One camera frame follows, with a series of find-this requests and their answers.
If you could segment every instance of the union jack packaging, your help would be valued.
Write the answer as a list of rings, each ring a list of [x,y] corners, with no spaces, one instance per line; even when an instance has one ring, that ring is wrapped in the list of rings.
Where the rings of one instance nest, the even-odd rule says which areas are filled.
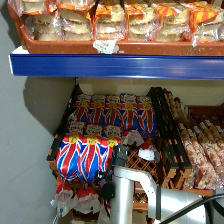
[[[80,94],[74,105],[74,117],[76,121],[88,122],[89,121],[89,104],[91,96]]]
[[[101,170],[102,153],[102,126],[87,125],[84,131],[80,156],[79,156],[79,178],[83,184],[94,185],[97,171]]]
[[[121,98],[121,126],[124,131],[138,130],[138,108],[134,94],[120,95]]]
[[[105,99],[104,125],[121,126],[120,96],[107,95]]]
[[[93,95],[89,105],[89,123],[95,125],[104,124],[105,96]]]
[[[150,97],[137,97],[139,132],[146,140],[156,139],[158,135],[157,120]]]
[[[104,126],[101,152],[103,154],[101,169],[106,170],[111,162],[113,147],[121,142],[122,128],[113,125]]]
[[[57,214],[59,217],[65,216],[71,209],[71,197],[73,195],[73,191],[69,186],[69,182],[79,176],[78,160],[82,145],[83,131],[80,130],[80,127],[75,128],[75,126],[76,123],[73,121],[73,131],[69,134],[65,134],[56,158],[57,169],[62,181],[57,187],[55,200],[51,201],[51,205],[57,208]]]

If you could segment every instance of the store shelf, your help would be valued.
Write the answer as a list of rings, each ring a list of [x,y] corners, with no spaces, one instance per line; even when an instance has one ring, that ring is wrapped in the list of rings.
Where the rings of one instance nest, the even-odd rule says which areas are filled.
[[[224,80],[224,56],[29,54],[19,47],[9,61],[15,76]]]

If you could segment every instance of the white wall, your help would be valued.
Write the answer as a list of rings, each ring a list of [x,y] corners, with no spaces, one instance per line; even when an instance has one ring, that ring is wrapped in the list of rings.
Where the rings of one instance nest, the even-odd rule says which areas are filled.
[[[11,75],[8,54],[19,41],[4,2],[0,10],[0,223],[48,224],[55,187],[45,159],[74,79]],[[89,94],[145,95],[150,86],[162,86],[188,105],[224,102],[224,81],[80,78],[80,84]]]

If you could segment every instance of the price label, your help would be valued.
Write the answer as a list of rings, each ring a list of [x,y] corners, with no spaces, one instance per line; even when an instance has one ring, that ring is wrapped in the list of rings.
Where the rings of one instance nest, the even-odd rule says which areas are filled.
[[[104,54],[113,54],[117,40],[95,40],[93,47]]]

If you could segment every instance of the packaged bread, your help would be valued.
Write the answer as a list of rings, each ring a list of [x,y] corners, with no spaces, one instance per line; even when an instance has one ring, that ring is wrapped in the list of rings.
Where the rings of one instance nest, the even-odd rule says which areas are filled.
[[[8,3],[18,16],[51,13],[57,9],[56,0],[9,0]]]
[[[128,40],[151,40],[156,29],[154,9],[144,0],[125,0],[124,7],[128,18]]]
[[[223,13],[220,7],[210,5],[205,1],[181,3],[189,8],[189,22],[192,30],[192,44],[218,41],[223,37]]]
[[[90,12],[60,9],[65,41],[88,41],[92,39]]]
[[[127,23],[119,0],[100,0],[95,13],[95,39],[125,39]]]
[[[57,0],[58,8],[87,11],[95,4],[95,0]]]
[[[188,8],[178,3],[153,3],[154,12],[159,16],[160,28],[156,41],[174,42],[190,38]]]
[[[29,16],[25,25],[28,33],[35,40],[62,40],[61,20],[58,11],[51,14]]]

